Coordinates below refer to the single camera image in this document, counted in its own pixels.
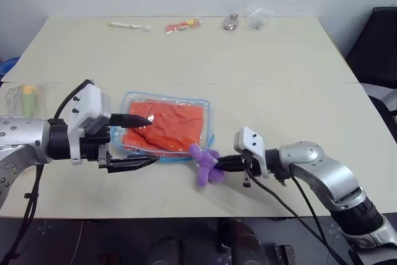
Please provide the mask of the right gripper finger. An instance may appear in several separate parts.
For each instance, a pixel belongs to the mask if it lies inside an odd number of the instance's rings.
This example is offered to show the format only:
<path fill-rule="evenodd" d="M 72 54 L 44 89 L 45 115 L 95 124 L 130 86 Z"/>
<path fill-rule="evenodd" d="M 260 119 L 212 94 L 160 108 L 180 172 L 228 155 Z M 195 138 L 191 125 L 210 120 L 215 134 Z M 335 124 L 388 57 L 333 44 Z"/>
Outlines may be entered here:
<path fill-rule="evenodd" d="M 242 165 L 243 156 L 242 155 L 228 155 L 218 158 L 217 165 Z"/>
<path fill-rule="evenodd" d="M 219 170 L 229 173 L 244 172 L 245 167 L 241 163 L 220 163 Z"/>

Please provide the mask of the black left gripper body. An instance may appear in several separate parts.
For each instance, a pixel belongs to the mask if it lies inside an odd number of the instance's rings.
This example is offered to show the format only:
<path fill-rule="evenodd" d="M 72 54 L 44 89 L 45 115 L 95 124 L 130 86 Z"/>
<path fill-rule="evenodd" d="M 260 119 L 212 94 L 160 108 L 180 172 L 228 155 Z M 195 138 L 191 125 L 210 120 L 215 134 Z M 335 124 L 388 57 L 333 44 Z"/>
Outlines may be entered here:
<path fill-rule="evenodd" d="M 95 161 L 100 169 L 110 173 L 112 155 L 109 151 L 110 133 L 97 132 L 94 135 L 86 134 L 80 138 L 80 155 L 87 161 Z"/>

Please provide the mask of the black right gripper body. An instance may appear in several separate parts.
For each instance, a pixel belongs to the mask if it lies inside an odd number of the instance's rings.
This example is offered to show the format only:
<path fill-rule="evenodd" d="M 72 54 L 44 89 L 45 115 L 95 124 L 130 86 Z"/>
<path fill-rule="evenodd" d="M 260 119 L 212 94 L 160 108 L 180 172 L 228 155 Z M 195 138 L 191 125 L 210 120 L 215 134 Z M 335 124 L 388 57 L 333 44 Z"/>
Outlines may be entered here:
<path fill-rule="evenodd" d="M 243 186 L 244 187 L 250 187 L 251 186 L 251 177 L 248 174 L 248 171 L 251 173 L 251 176 L 253 177 L 260 177 L 262 172 L 261 172 L 261 167 L 257 159 L 253 157 L 253 154 L 248 151 L 244 150 L 242 154 L 242 163 L 243 163 L 243 168 L 244 168 L 244 178 L 243 178 Z"/>

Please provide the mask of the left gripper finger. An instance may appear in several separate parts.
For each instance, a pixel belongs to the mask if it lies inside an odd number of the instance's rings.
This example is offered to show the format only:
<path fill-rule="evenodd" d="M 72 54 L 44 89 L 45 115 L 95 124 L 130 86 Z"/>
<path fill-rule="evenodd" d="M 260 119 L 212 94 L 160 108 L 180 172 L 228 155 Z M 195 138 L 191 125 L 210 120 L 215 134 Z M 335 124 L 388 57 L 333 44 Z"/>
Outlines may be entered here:
<path fill-rule="evenodd" d="M 106 165 L 108 173 L 136 171 L 159 161 L 159 157 L 133 156 L 132 158 L 110 159 Z"/>
<path fill-rule="evenodd" d="M 112 114 L 109 119 L 111 127 L 140 128 L 152 124 L 152 121 L 139 115 Z"/>

